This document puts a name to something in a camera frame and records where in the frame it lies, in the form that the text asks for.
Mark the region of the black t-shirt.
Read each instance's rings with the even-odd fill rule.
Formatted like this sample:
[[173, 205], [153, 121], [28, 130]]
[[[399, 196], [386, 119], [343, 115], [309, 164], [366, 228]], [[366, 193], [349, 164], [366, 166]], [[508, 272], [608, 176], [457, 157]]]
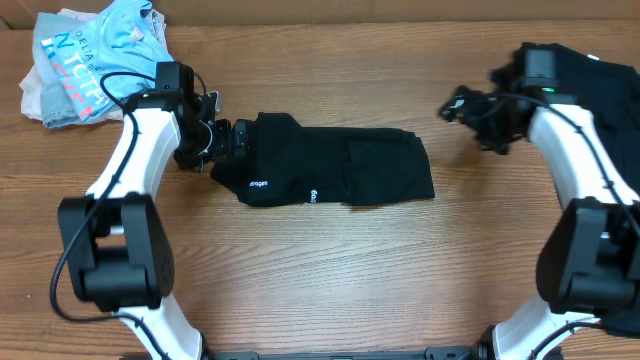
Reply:
[[435, 197], [428, 155], [412, 132], [304, 127], [287, 113], [261, 113], [246, 130], [246, 157], [220, 161], [210, 173], [246, 205], [380, 206]]

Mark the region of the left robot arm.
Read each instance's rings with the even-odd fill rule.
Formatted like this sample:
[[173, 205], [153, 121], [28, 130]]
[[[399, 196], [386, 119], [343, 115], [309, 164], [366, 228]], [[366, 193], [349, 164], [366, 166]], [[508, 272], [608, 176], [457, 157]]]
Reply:
[[239, 160], [249, 152], [247, 125], [218, 119], [218, 92], [197, 91], [201, 77], [180, 62], [160, 62], [153, 87], [115, 103], [123, 132], [103, 173], [82, 197], [58, 208], [64, 250], [49, 301], [62, 319], [57, 289], [64, 270], [76, 297], [100, 311], [95, 322], [119, 320], [151, 359], [211, 359], [173, 294], [175, 263], [155, 198], [170, 160], [182, 170]]

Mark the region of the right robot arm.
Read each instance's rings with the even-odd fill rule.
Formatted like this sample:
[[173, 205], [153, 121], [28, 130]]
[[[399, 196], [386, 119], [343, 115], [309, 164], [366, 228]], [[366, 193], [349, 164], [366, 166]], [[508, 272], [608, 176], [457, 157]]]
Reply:
[[639, 335], [639, 75], [560, 44], [524, 43], [490, 93], [458, 87], [440, 108], [506, 154], [526, 140], [549, 168], [561, 217], [536, 263], [534, 295], [467, 348], [430, 359], [558, 359], [581, 329]]

